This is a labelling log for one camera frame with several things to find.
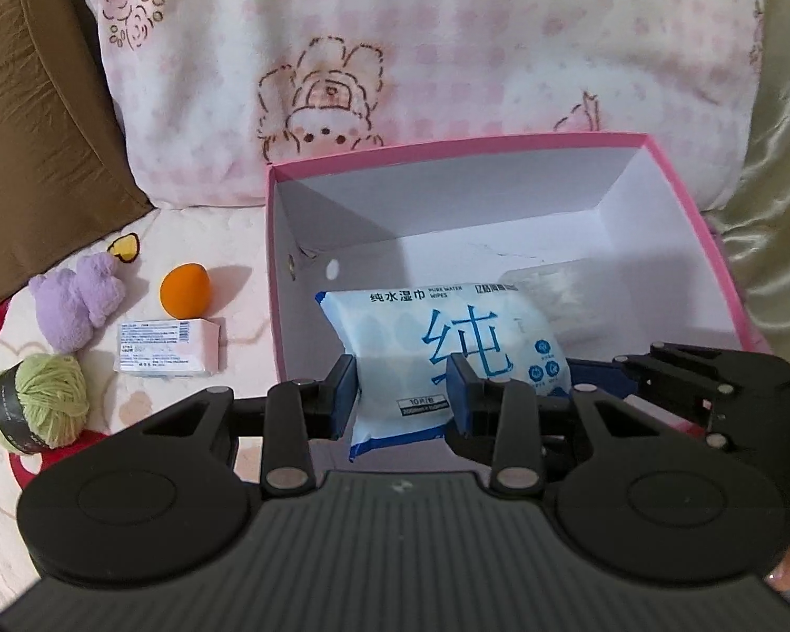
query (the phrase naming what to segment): plastic bag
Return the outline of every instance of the plastic bag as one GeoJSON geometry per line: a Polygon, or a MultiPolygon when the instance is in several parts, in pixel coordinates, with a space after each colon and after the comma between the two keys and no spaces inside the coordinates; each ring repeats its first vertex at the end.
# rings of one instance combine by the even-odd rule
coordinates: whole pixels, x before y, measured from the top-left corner
{"type": "Polygon", "coordinates": [[[574,351],[570,345],[592,343],[607,333],[606,311],[596,292],[603,291],[608,280],[591,259],[510,270],[500,281],[514,284],[527,296],[569,353],[574,351]]]}
{"type": "Polygon", "coordinates": [[[568,363],[548,321],[512,284],[320,292],[317,300],[357,359],[351,458],[441,437],[452,416],[445,368],[454,352],[480,377],[569,392],[568,363]]]}

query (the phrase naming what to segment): green yarn ball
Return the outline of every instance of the green yarn ball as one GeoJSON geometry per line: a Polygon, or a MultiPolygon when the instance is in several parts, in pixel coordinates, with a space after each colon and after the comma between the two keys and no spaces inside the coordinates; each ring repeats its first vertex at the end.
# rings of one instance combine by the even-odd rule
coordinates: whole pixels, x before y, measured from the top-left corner
{"type": "MultiPolygon", "coordinates": [[[[85,429],[85,377],[73,356],[27,356],[15,373],[15,388],[29,429],[50,449],[74,443],[85,429]]],[[[0,443],[7,450],[20,453],[1,430],[0,443]]]]}

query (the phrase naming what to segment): yarn label band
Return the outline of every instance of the yarn label band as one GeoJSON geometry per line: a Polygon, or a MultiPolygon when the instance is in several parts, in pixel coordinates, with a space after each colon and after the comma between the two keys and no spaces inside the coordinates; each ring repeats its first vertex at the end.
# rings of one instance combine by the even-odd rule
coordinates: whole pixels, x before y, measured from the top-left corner
{"type": "Polygon", "coordinates": [[[23,406],[17,396],[15,375],[20,364],[0,375],[0,432],[17,451],[36,454],[48,449],[44,440],[29,429],[23,406]]]}

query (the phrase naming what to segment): product label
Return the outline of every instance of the product label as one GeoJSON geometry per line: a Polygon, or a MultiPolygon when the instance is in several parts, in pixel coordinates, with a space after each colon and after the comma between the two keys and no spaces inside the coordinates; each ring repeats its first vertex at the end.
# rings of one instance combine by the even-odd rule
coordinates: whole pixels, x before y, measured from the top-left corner
{"type": "MultiPolygon", "coordinates": [[[[450,322],[439,319],[441,312],[438,309],[432,310],[427,333],[421,338],[427,345],[436,345],[436,350],[429,358],[430,363],[434,366],[442,364],[444,371],[448,354],[458,351],[466,358],[479,354],[482,373],[478,371],[478,375],[481,377],[498,377],[511,371],[515,365],[498,341],[498,314],[494,311],[480,312],[472,304],[466,308],[468,316],[450,322]]],[[[430,382],[439,385],[446,378],[447,375],[442,372],[432,377],[430,382]]]]}
{"type": "Polygon", "coordinates": [[[475,284],[474,290],[478,295],[488,295],[490,292],[517,292],[518,288],[514,284],[475,284]]]}
{"type": "Polygon", "coordinates": [[[187,321],[127,322],[120,326],[120,371],[200,369],[187,321]]]}
{"type": "MultiPolygon", "coordinates": [[[[485,287],[491,288],[493,287],[495,292],[499,290],[517,290],[514,285],[511,284],[475,284],[475,288],[477,287],[485,287]]],[[[447,299],[448,294],[451,292],[461,292],[462,285],[460,284],[450,284],[445,285],[444,287],[426,287],[423,290],[396,290],[396,291],[389,291],[389,292],[372,292],[369,295],[369,301],[372,303],[376,301],[423,301],[424,299],[447,299]]]]}
{"type": "Polygon", "coordinates": [[[398,399],[398,409],[401,409],[401,416],[415,416],[416,413],[430,413],[447,409],[450,406],[444,394],[431,394],[425,397],[410,397],[409,399],[398,399]]]}
{"type": "Polygon", "coordinates": [[[48,449],[44,440],[29,429],[23,406],[17,398],[15,375],[20,364],[0,375],[0,432],[17,451],[35,454],[48,449]]]}

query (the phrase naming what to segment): fingernail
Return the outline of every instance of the fingernail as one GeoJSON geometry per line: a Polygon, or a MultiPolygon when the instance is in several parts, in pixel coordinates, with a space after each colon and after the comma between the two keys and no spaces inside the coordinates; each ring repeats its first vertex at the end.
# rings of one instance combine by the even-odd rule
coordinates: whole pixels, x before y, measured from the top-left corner
{"type": "Polygon", "coordinates": [[[773,572],[767,575],[767,582],[778,582],[784,575],[784,566],[777,566],[773,572]]]}

